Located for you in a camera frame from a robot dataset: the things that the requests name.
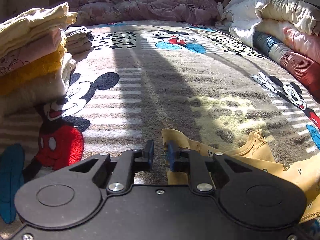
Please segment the mustard yellow printed child shirt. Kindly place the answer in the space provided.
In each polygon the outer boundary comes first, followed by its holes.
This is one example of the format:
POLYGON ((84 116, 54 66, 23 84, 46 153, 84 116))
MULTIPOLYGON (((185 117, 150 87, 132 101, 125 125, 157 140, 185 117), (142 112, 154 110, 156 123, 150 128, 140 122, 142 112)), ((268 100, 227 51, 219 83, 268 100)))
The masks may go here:
MULTIPOLYGON (((164 128, 161 135, 164 146, 173 141, 179 147, 195 150, 205 157, 212 157, 221 152, 199 141, 191 140, 175 129, 164 128)), ((225 154, 296 184, 307 198, 307 208, 300 221, 305 223, 319 217, 319 155, 291 165, 277 163, 260 129, 249 134, 244 146, 226 151, 225 154)))

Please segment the small grey folded clothes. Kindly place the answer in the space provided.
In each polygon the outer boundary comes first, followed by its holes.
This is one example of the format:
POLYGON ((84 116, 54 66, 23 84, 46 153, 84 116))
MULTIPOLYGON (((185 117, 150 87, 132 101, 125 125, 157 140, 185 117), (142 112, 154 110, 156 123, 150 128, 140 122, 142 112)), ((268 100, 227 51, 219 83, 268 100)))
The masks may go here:
POLYGON ((91 50, 94 35, 90 29, 86 27, 70 27, 63 33, 66 36, 65 48, 72 55, 91 50))

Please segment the Mickey Mouse plush blanket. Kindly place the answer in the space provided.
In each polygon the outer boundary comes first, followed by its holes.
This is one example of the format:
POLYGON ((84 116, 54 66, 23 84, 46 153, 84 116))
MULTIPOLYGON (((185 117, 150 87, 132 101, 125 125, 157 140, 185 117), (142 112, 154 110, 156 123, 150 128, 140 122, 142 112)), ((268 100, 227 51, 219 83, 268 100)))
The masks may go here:
POLYGON ((319 155, 319 98, 216 29, 180 22, 91 27, 66 94, 1 124, 1 239, 319 239, 296 184, 226 155, 262 130, 274 161, 319 155), (184 148, 172 172, 162 129, 184 148), (150 172, 135 150, 154 142, 150 172))

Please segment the folded cream garment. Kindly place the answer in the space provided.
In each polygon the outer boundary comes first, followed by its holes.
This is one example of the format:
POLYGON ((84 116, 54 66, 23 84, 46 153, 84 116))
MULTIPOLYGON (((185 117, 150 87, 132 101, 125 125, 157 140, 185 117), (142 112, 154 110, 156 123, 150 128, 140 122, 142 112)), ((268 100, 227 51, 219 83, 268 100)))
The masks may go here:
POLYGON ((71 74, 75 67, 76 61, 72 59, 70 53, 66 53, 61 69, 28 81, 21 88, 1 96, 1 118, 64 96, 69 88, 71 74))

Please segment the folded orange knit garment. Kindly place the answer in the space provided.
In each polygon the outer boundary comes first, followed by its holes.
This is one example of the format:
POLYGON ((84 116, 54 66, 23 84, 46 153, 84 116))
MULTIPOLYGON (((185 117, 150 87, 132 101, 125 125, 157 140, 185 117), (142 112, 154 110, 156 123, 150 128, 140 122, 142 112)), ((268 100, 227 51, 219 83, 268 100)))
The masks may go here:
POLYGON ((7 75, 1 76, 1 95, 11 93, 13 90, 22 87, 27 81, 59 70, 62 67, 63 58, 67 51, 65 44, 66 37, 63 35, 57 50, 53 53, 43 56, 7 75))

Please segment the folded pink garment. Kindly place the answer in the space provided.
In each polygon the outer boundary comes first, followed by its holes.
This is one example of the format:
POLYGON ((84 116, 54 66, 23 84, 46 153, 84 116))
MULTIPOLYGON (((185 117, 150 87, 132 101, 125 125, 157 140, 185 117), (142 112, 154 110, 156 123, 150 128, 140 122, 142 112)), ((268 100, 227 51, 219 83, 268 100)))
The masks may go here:
POLYGON ((44 37, 12 50, 1 58, 1 76, 21 68, 57 50, 62 40, 60 29, 51 30, 44 37))

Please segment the purple crumpled quilt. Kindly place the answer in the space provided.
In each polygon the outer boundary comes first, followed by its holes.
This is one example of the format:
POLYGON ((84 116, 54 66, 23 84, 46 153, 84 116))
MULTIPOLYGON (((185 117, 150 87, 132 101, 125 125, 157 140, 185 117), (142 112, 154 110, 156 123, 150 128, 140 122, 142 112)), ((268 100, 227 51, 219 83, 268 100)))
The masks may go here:
POLYGON ((122 21, 174 21, 211 24, 219 12, 214 0, 69 0, 76 25, 122 21))

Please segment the rolled colourful duvet pile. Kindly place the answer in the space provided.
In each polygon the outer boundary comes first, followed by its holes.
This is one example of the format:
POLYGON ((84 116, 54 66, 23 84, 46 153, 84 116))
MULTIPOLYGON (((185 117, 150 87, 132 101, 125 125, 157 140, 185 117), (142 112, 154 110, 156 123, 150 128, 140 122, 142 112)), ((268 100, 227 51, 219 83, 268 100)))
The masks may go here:
POLYGON ((230 0, 217 10, 217 28, 268 56, 319 98, 319 7, 304 0, 230 0))

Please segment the folded yellow top garment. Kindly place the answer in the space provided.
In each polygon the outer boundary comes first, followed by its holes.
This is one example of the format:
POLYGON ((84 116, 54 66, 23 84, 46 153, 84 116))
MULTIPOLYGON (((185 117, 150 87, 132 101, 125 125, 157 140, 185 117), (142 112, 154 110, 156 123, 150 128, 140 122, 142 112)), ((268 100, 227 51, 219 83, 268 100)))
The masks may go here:
POLYGON ((50 9, 31 8, 1 23, 1 57, 55 28, 66 29, 76 22, 77 15, 65 2, 50 9))

